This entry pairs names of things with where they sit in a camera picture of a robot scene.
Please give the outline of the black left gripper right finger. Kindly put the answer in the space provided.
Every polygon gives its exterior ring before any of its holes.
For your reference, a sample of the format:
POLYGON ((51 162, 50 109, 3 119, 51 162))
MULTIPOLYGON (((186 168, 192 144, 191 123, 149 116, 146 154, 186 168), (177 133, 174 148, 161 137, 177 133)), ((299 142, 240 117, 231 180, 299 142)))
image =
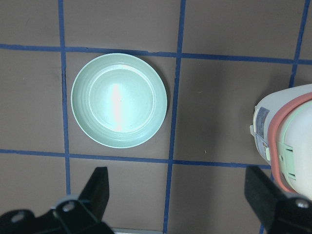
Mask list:
POLYGON ((287 196, 257 166, 246 168, 244 195, 268 234, 312 232, 312 202, 287 196))

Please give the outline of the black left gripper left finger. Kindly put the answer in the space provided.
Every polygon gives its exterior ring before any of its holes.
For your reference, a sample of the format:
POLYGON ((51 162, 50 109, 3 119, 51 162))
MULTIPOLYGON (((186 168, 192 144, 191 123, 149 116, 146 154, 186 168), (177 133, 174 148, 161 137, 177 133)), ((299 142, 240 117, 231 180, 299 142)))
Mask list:
POLYGON ((21 209, 0 216, 2 234, 112 234, 102 221, 109 200, 107 167, 97 167, 75 199, 61 202, 36 217, 21 209))

